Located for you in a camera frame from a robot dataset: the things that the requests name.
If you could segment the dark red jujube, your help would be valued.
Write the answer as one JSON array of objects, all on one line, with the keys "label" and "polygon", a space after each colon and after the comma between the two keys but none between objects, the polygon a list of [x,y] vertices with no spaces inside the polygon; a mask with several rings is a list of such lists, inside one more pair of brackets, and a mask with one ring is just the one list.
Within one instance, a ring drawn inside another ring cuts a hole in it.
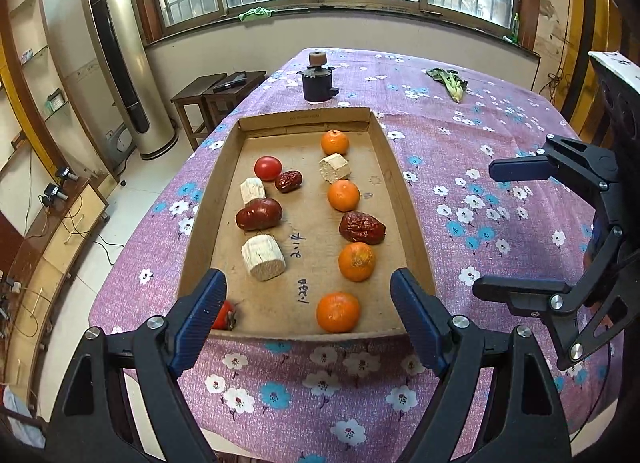
[{"label": "dark red jujube", "polygon": [[303,175],[298,170],[283,171],[274,180],[274,186],[280,193],[291,193],[303,184]]}]

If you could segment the red tomato with stem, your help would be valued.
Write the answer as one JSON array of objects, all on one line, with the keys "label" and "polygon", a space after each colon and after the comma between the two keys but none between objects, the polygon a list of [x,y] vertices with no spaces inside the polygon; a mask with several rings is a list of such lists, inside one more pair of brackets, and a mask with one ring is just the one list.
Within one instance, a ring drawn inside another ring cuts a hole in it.
[{"label": "red tomato with stem", "polygon": [[232,331],[235,327],[235,305],[232,304],[231,301],[226,299],[216,316],[215,321],[212,324],[213,331]]}]

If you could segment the dark wooden stool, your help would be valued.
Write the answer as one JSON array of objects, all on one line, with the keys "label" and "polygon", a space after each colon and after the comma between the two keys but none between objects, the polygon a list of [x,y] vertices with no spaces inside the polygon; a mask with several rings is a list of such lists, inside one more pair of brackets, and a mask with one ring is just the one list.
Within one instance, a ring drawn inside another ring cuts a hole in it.
[{"label": "dark wooden stool", "polygon": [[[198,149],[200,141],[206,139],[214,130],[214,118],[205,100],[205,91],[226,77],[226,73],[200,76],[170,99],[178,114],[186,140],[193,151]],[[186,107],[191,105],[195,105],[201,114],[202,123],[198,127],[192,126],[189,116],[186,114]]]},{"label": "dark wooden stool", "polygon": [[[238,73],[241,72],[234,72],[227,77]],[[215,125],[219,125],[266,79],[265,71],[249,71],[245,73],[247,74],[247,81],[244,86],[218,93],[213,93],[212,86],[204,92],[203,98]]]}]

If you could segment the wrinkled red date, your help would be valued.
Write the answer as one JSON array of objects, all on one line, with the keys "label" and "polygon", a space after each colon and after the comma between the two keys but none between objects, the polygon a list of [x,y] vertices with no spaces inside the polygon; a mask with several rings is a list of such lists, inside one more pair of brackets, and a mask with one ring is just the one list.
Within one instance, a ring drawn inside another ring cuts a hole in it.
[{"label": "wrinkled red date", "polygon": [[386,235],[385,224],[365,212],[345,212],[338,226],[341,236],[347,241],[368,245],[380,244]]}]

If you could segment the white sugarcane chunk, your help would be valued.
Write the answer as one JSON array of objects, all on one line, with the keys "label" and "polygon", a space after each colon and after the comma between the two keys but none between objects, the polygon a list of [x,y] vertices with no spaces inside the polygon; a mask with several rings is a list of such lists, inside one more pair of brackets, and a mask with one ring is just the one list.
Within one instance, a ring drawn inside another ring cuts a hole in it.
[{"label": "white sugarcane chunk", "polygon": [[343,155],[333,153],[320,160],[319,172],[325,182],[334,183],[348,178],[352,170]]},{"label": "white sugarcane chunk", "polygon": [[262,179],[258,177],[246,178],[241,183],[240,192],[244,205],[248,205],[250,202],[267,197]]},{"label": "white sugarcane chunk", "polygon": [[285,272],[286,264],[280,246],[272,235],[255,235],[241,247],[247,272],[256,280],[265,282]]}]

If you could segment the green leafy vegetable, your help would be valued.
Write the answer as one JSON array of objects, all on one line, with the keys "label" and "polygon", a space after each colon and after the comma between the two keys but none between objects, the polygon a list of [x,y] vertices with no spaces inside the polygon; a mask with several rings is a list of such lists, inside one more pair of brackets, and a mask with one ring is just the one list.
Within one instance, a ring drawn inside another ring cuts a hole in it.
[{"label": "green leafy vegetable", "polygon": [[445,86],[449,97],[456,103],[461,103],[468,88],[468,82],[459,76],[459,72],[455,70],[445,70],[444,68],[434,67],[426,71],[435,82],[439,82]]}]

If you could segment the cardboard tray box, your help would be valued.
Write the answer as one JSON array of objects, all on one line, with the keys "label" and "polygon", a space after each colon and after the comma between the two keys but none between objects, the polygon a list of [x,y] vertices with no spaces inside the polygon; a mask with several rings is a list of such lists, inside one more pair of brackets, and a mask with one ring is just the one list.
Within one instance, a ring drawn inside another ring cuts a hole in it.
[{"label": "cardboard tray box", "polygon": [[[330,206],[329,185],[319,172],[321,137],[331,129],[349,137],[346,160],[349,178],[360,191],[359,210],[386,227],[384,241],[373,249],[372,277],[363,282],[347,280],[338,269],[346,244],[338,232],[342,215]],[[178,296],[191,294],[205,272],[217,268],[226,277],[229,301],[239,308],[238,323],[227,334],[232,339],[343,342],[404,334],[390,298],[390,276],[407,268],[429,294],[435,283],[408,184],[373,113],[366,108],[315,108],[242,117],[217,154],[191,227]],[[263,155],[300,171],[303,184],[288,194],[267,186],[268,196],[283,209],[280,223],[269,233],[280,246],[286,269],[260,282],[245,268],[241,247],[250,234],[236,225],[235,215],[243,206],[241,183],[253,175]],[[350,332],[329,333],[317,323],[318,302],[334,292],[351,293],[360,301],[360,319]]]}]

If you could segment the red cherry tomato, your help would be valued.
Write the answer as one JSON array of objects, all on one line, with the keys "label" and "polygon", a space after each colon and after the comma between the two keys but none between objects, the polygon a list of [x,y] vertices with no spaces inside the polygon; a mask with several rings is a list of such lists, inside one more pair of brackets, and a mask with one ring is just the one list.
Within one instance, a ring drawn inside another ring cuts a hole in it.
[{"label": "red cherry tomato", "polygon": [[282,163],[274,156],[261,156],[254,164],[254,173],[262,181],[273,182],[282,172]]}]

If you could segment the wooden tv cabinet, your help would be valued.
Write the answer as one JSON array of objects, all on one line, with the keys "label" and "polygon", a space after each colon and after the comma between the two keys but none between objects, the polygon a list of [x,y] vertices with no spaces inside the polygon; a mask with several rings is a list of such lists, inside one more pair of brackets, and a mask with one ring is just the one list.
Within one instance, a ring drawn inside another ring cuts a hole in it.
[{"label": "wooden tv cabinet", "polygon": [[107,208],[87,179],[67,181],[62,193],[64,200],[40,209],[1,282],[1,384],[30,411],[37,409],[38,365],[55,301]]}]

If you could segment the green cloth on windowsill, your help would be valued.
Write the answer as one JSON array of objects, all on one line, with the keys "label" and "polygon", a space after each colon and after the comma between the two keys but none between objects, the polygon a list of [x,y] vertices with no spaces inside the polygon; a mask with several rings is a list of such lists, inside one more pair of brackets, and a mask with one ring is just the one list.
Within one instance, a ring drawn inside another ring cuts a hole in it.
[{"label": "green cloth on windowsill", "polygon": [[243,13],[240,13],[238,15],[238,19],[242,23],[256,22],[270,19],[272,17],[272,14],[273,11],[268,8],[254,7],[248,9]]}]

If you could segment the orange tangerine in tray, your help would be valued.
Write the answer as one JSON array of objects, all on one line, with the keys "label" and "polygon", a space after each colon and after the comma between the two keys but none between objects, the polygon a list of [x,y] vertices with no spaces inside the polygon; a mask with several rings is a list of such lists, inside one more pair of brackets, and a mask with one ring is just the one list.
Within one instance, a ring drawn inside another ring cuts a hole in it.
[{"label": "orange tangerine in tray", "polygon": [[370,278],[376,257],[371,246],[363,242],[346,245],[337,258],[338,269],[347,280],[363,282]]}]

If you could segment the green bottle on windowsill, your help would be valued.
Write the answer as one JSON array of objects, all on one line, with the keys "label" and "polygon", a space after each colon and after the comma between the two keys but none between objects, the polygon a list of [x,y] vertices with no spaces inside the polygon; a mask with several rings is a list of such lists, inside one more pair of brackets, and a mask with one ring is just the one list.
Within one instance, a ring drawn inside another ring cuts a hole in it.
[{"label": "green bottle on windowsill", "polygon": [[514,45],[520,44],[520,38],[518,38],[518,34],[520,33],[520,15],[515,13],[513,15],[513,19],[511,21],[510,33],[503,36],[503,39],[506,41],[512,42]]}]

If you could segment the gold standing air conditioner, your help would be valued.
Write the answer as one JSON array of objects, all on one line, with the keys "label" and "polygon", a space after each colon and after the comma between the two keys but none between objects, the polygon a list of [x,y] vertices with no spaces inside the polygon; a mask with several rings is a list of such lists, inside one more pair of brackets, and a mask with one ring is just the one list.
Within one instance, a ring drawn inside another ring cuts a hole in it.
[{"label": "gold standing air conditioner", "polygon": [[117,110],[142,160],[178,141],[149,64],[132,0],[81,0],[88,32]]}]

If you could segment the black motor with pulley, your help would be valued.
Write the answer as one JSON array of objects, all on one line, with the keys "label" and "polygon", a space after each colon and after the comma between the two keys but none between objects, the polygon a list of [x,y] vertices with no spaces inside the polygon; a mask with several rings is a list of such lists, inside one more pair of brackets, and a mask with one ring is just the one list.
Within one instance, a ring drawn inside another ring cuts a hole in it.
[{"label": "black motor with pulley", "polygon": [[308,53],[308,65],[297,72],[302,78],[303,96],[308,102],[326,102],[338,95],[333,85],[333,67],[328,65],[324,51]]}]

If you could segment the orange tangerine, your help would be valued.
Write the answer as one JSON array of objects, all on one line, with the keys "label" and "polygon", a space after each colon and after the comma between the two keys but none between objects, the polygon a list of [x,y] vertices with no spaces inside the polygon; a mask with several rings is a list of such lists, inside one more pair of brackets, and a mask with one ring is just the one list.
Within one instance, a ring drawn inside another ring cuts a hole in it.
[{"label": "orange tangerine", "polygon": [[347,333],[357,326],[360,313],[360,301],[355,295],[334,292],[320,299],[316,309],[316,319],[323,331]]},{"label": "orange tangerine", "polygon": [[355,210],[360,201],[360,191],[355,183],[342,179],[331,184],[328,190],[329,204],[339,212]]},{"label": "orange tangerine", "polygon": [[343,131],[336,129],[328,130],[321,138],[321,149],[326,155],[344,155],[349,149],[349,137]]},{"label": "orange tangerine", "polygon": [[363,242],[346,245],[337,258],[338,269],[347,280],[363,282],[370,278],[376,257],[371,246]]}]

